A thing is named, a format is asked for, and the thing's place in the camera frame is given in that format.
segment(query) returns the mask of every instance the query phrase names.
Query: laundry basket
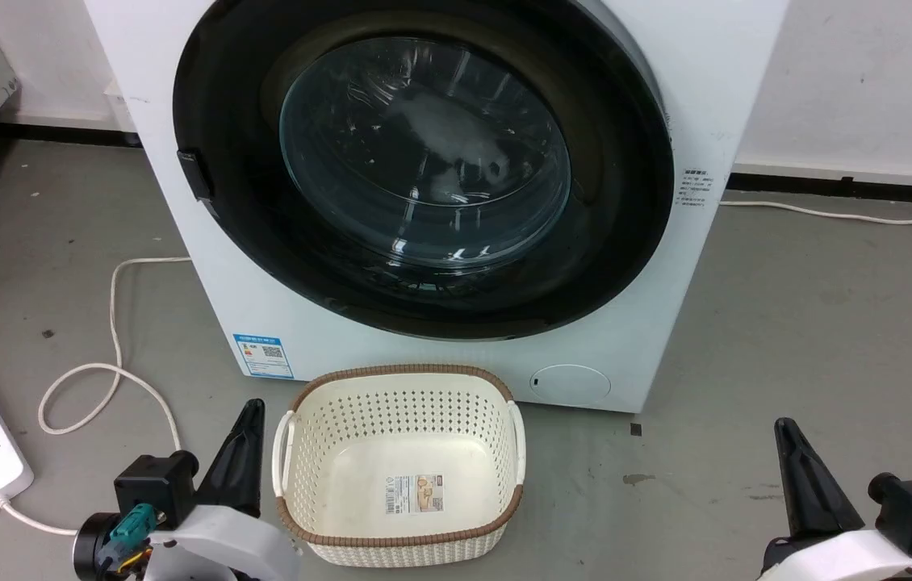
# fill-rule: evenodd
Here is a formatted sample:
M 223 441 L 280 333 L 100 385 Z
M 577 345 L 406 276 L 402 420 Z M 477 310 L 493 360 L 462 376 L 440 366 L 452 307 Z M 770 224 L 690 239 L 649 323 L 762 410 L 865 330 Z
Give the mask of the laundry basket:
M 280 519 L 327 562 L 441 565 L 503 536 L 524 484 L 524 425 L 482 369 L 352 369 L 305 387 L 272 463 Z

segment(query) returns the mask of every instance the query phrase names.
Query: floor stain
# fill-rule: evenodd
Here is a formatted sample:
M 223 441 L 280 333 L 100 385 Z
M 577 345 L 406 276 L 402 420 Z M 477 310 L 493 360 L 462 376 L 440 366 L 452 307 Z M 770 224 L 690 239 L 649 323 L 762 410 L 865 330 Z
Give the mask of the floor stain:
M 630 484 L 633 487 L 640 482 L 647 481 L 648 479 L 656 479 L 656 477 L 652 474 L 625 474 L 623 477 L 621 477 L 621 481 L 623 483 Z
M 822 293 L 818 293 L 818 298 L 824 305 L 844 305 L 851 302 L 853 294 L 854 291 L 851 288 L 846 288 L 846 290 L 835 288 L 835 290 L 823 290 Z

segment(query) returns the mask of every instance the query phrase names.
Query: white cable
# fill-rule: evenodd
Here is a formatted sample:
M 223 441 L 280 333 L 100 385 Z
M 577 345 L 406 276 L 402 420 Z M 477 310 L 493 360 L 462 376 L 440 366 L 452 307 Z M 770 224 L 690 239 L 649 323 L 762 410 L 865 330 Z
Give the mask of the white cable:
M 780 208 L 781 210 L 791 210 L 793 212 L 800 212 L 802 214 L 808 214 L 810 216 L 821 216 L 822 218 L 840 218 L 843 220 L 861 220 L 863 222 L 876 222 L 876 224 L 890 224 L 898 225 L 898 227 L 903 227 L 903 225 L 911 225 L 911 220 L 891 220 L 890 218 L 877 218 L 876 216 L 862 216 L 860 214 L 834 214 L 832 212 L 820 212 L 818 210 L 808 210 L 807 208 L 800 208 L 799 206 L 789 206 L 788 203 L 778 203 L 778 202 L 722 202 L 722 206 L 737 206 L 737 207 L 766 207 L 766 208 Z
M 158 262 L 190 262 L 190 258 L 189 257 L 133 258 L 130 261 L 121 262 L 121 264 L 117 265 L 117 267 L 115 267 L 115 270 L 112 271 L 111 293 L 110 293 L 110 297 L 109 297 L 109 301 L 108 301 L 108 323 L 109 323 L 109 327 L 111 328 L 111 331 L 112 331 L 112 344 L 115 346 L 115 365 L 111 365 L 108 363 L 86 363 L 86 364 L 80 365 L 79 367 L 74 367 L 72 369 L 69 369 L 69 371 L 64 372 L 64 374 L 61 375 L 60 378 L 55 379 L 54 383 L 51 383 L 51 386 L 47 387 L 46 392 L 44 392 L 44 397 L 40 398 L 40 405 L 36 409 L 36 420 L 38 420 L 38 422 L 40 423 L 40 427 L 46 433 L 49 433 L 52 435 L 61 435 L 61 434 L 66 434 L 66 433 L 72 433 L 73 431 L 76 431 L 76 430 L 82 428 L 87 423 L 90 423 L 90 420 L 93 420 L 98 415 L 98 413 L 101 413 L 101 411 L 105 408 L 105 406 L 108 405 L 108 402 L 111 401 L 112 396 L 115 395 L 115 391 L 119 387 L 119 380 L 121 378 L 123 378 L 123 376 L 125 376 L 125 378 L 132 380 L 132 382 L 136 383 L 136 385 L 143 387 L 143 389 L 146 390 L 147 393 L 151 394 L 151 397 L 153 397 L 154 400 L 156 400 L 158 402 L 158 405 L 161 405 L 161 410 L 162 410 L 162 412 L 165 413 L 165 419 L 169 421 L 169 433 L 171 433 L 172 437 L 173 437 L 173 446 L 175 449 L 182 448 L 182 445 L 180 445 L 180 434 L 179 434 L 179 431 L 176 429 L 176 420 L 173 419 L 173 413 L 169 410 L 169 405 L 167 403 L 165 403 L 164 398 L 162 398 L 161 394 L 158 393 L 158 390 L 154 389 L 154 387 L 151 387 L 148 382 L 146 382 L 145 380 L 143 380 L 141 378 L 138 378 L 138 376 L 135 376 L 134 374 L 126 371 L 123 368 L 123 346 L 121 346 L 119 344 L 119 334 L 115 330 L 115 288 L 116 288 L 116 284 L 118 282 L 119 272 L 124 267 L 128 267 L 128 265 L 157 264 Z M 50 400 L 50 398 L 54 394 L 54 392 L 57 391 L 58 387 L 61 386 L 61 384 L 66 379 L 72 378 L 73 375 L 79 373 L 80 371 L 85 371 L 87 369 L 107 369 L 109 371 L 115 372 L 115 378 L 112 379 L 112 385 L 110 387 L 108 387 L 108 393 L 106 393 L 104 399 L 102 399 L 101 402 L 98 403 L 98 406 L 96 408 L 94 408 L 94 410 L 91 411 L 90 413 L 87 413 L 86 416 L 83 416 L 83 419 L 79 420 L 79 422 L 76 422 L 75 424 L 69 426 L 68 428 L 51 427 L 47 423 L 47 420 L 44 418 L 44 412 L 47 409 L 48 400 Z M 46 532 L 46 533 L 64 534 L 65 536 L 68 536 L 68 537 L 75 536 L 75 534 L 76 534 L 76 530 L 59 529 L 56 526 L 44 525 L 44 523 L 42 523 L 42 522 L 38 522 L 36 520 L 33 520 L 32 518 L 29 518 L 29 517 L 23 515 L 21 512 L 18 512 L 14 508 L 12 508 L 12 505 L 10 505 L 10 501 L 5 499 L 5 497 L 0 497 L 0 507 L 3 508 L 3 510 L 5 510 L 5 512 L 7 512 L 7 514 L 13 516 L 14 518 L 17 518 L 18 520 L 25 523 L 25 525 L 29 525 L 29 526 L 33 527 L 34 529 L 43 530 L 43 532 Z
M 56 526 L 44 525 L 42 522 L 36 522 L 32 518 L 29 518 L 23 515 L 21 512 L 18 512 L 12 508 L 12 505 L 10 505 L 9 501 L 7 501 L 7 499 L 5 499 L 3 496 L 0 496 L 0 507 L 3 511 L 7 512 L 7 514 L 24 522 L 25 525 L 29 525 L 34 529 L 43 530 L 44 533 L 62 534 L 62 536 L 65 537 L 75 537 L 76 533 L 79 533 L 78 530 L 75 529 L 59 529 Z

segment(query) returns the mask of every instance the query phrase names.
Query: robotic hand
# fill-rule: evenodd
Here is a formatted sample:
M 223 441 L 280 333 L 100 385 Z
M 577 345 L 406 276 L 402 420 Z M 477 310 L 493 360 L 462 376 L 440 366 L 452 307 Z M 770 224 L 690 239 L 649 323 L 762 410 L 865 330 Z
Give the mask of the robotic hand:
M 865 523 L 797 423 L 776 421 L 789 537 L 765 549 L 759 581 L 912 579 L 912 481 L 884 472 L 868 485 L 881 506 Z
M 119 512 L 98 512 L 73 542 L 81 581 L 295 581 L 298 552 L 259 520 L 266 409 L 245 404 L 195 491 L 198 459 L 141 456 L 115 479 Z

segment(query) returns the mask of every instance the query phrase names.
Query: teal connector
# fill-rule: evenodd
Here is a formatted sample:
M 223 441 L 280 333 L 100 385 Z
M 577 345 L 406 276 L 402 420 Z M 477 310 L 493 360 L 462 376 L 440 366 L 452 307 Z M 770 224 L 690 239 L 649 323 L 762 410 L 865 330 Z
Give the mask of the teal connector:
M 98 562 L 109 559 L 112 570 L 117 569 L 144 544 L 154 527 L 158 526 L 156 510 L 151 504 L 137 504 L 109 534 L 108 543 L 98 551 Z

